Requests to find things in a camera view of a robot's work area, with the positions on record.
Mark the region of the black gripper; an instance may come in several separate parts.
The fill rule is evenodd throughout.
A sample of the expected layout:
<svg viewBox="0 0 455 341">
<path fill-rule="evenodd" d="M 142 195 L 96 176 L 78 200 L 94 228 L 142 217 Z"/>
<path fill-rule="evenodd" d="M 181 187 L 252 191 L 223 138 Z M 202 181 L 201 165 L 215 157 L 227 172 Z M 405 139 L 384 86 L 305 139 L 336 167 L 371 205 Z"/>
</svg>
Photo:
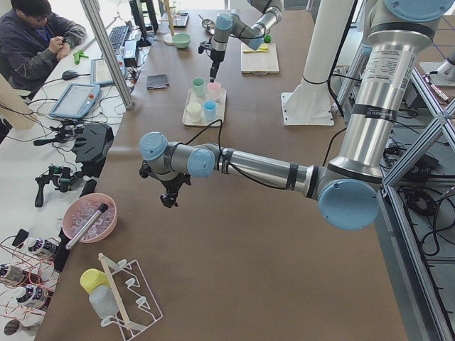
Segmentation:
<svg viewBox="0 0 455 341">
<path fill-rule="evenodd" d="M 198 53 L 202 54 L 204 51 L 210 53 L 210 59 L 212 60 L 212 65 L 210 67 L 210 82 L 214 82 L 220 64 L 225 59 L 225 44 L 217 42 L 215 39 L 202 41 L 198 47 Z"/>
<path fill-rule="evenodd" d="M 145 160 L 141 162 L 139 175 L 142 178 L 150 177 L 161 182 L 161 184 L 165 187 L 166 192 L 160 195 L 160 200 L 162 204 L 167 208 L 178 207 L 177 198 L 181 186 L 183 184 L 191 185 L 190 175 L 175 173 L 171 171 L 166 171 L 165 173 L 157 173 Z"/>
</svg>

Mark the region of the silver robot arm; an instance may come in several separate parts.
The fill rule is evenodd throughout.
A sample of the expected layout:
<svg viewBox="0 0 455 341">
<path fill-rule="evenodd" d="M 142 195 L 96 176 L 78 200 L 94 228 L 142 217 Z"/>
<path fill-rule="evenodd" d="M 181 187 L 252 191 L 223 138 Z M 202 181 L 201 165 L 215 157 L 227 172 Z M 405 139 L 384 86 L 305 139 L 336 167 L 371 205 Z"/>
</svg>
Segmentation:
<svg viewBox="0 0 455 341">
<path fill-rule="evenodd" d="M 213 64 L 210 82 L 214 82 L 224 60 L 228 39 L 235 37 L 259 48 L 271 27 L 282 19 L 283 1 L 248 1 L 262 12 L 252 26 L 237 14 L 218 14 L 212 38 L 200 43 L 198 52 L 210 51 Z M 454 1 L 367 1 L 368 27 L 366 48 L 369 58 L 352 107 L 346 134 L 338 155 L 322 166 L 301 166 L 220 145 L 223 121 L 220 119 L 218 144 L 191 146 L 189 142 L 171 142 L 160 132 L 149 132 L 139 140 L 143 161 L 139 174 L 155 178 L 165 187 L 160 199 L 164 206 L 178 206 L 181 186 L 191 185 L 191 176 L 205 178 L 217 170 L 235 171 L 260 185 L 277 190 L 298 191 L 318 201 L 323 218 L 332 226 L 357 230 L 370 225 L 379 213 L 377 191 L 383 177 L 380 161 L 408 87 L 418 54 L 433 43 L 440 18 Z M 330 82 L 337 61 L 336 46 L 342 47 L 345 33 L 336 24 L 352 19 L 343 1 L 321 1 L 316 26 L 306 59 L 301 84 L 291 93 L 282 93 L 282 112 L 291 111 L 291 124 L 322 124 L 322 106 L 317 100 L 322 90 L 316 85 Z M 329 51 L 316 69 L 317 52 L 322 42 Z M 323 163 L 331 148 L 329 142 Z"/>
<path fill-rule="evenodd" d="M 198 47 L 199 54 L 208 51 L 212 60 L 209 74 L 210 82 L 216 80 L 220 64 L 225 59 L 230 37 L 239 39 L 253 50 L 258 50 L 271 27 L 282 19 L 283 1 L 248 1 L 248 4 L 262 14 L 254 24 L 248 26 L 236 13 L 218 14 L 213 36 L 207 41 L 201 42 Z"/>
</svg>

